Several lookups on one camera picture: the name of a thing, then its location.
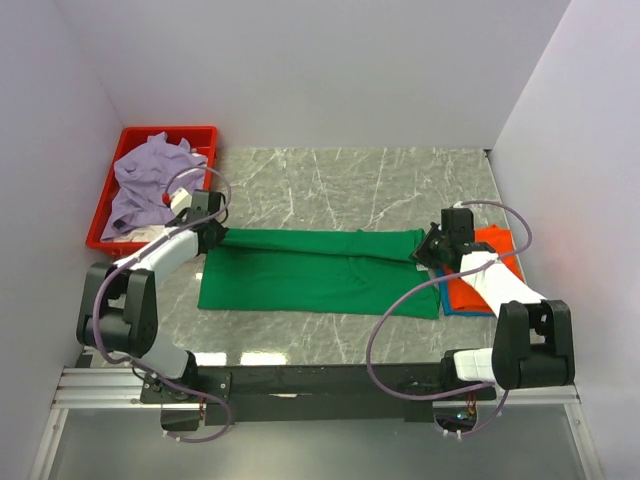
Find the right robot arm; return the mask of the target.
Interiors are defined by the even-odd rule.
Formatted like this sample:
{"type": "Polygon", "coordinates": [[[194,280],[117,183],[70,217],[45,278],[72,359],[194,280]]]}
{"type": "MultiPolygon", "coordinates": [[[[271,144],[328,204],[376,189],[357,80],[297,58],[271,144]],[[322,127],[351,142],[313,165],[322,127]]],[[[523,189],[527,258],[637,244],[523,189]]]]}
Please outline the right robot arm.
{"type": "Polygon", "coordinates": [[[459,350],[439,374],[444,395],[460,399],[474,382],[504,390],[565,386],[574,382],[572,317],[561,300],[528,287],[505,263],[506,254],[477,239],[466,203],[445,208],[411,258],[431,269],[448,269],[497,317],[493,346],[459,350]]]}

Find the green t-shirt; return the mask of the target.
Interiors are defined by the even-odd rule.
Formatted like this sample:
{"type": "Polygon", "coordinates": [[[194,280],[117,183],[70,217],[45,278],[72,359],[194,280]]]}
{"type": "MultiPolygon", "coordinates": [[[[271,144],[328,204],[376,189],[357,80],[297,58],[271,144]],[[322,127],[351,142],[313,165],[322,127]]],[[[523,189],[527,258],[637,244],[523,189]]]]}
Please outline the green t-shirt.
{"type": "Polygon", "coordinates": [[[204,263],[202,310],[396,315],[434,320],[440,295],[411,253],[421,229],[405,231],[230,230],[204,263]]]}

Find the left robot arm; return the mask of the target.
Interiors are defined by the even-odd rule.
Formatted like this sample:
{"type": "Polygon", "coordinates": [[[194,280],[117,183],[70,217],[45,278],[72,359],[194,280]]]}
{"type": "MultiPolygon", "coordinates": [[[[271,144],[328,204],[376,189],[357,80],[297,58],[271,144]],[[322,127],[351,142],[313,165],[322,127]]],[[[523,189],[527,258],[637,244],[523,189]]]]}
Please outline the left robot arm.
{"type": "Polygon", "coordinates": [[[186,402],[202,387],[195,355],[158,333],[158,286],[182,264],[217,247],[228,229],[218,191],[197,190],[163,233],[132,255],[92,265],[85,277],[76,338],[109,362],[130,361],[143,386],[186,402]]]}

